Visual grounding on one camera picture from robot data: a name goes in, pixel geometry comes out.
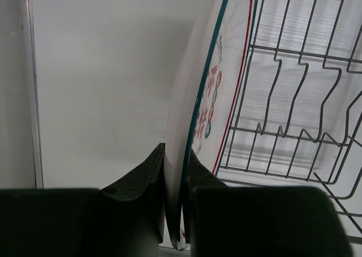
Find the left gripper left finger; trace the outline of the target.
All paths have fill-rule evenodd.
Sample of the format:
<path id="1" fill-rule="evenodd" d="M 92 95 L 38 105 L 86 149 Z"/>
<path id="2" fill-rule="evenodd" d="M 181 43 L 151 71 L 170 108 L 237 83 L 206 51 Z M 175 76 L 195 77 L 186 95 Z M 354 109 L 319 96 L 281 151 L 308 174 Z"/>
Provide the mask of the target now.
<path id="1" fill-rule="evenodd" d="M 165 146 L 103 189 L 1 191 L 2 256 L 157 256 Z"/>

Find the white plate red characters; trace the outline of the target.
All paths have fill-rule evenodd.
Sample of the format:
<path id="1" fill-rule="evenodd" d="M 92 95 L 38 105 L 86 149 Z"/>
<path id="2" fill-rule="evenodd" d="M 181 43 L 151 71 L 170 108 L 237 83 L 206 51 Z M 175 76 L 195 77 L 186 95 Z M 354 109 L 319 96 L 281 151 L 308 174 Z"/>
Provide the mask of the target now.
<path id="1" fill-rule="evenodd" d="M 202 0 L 176 73 L 166 129 L 165 212 L 170 241 L 189 245 L 183 194 L 191 157 L 215 173 L 227 140 L 257 0 Z"/>

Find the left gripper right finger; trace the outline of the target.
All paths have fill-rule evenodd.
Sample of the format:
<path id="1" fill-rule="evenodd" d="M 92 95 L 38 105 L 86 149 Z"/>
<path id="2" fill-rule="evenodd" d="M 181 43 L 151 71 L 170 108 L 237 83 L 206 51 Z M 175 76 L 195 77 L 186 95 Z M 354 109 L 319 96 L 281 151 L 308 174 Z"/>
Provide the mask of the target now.
<path id="1" fill-rule="evenodd" d="M 354 254 L 332 202 L 315 187 L 231 187 L 194 153 L 186 184 L 192 256 Z"/>

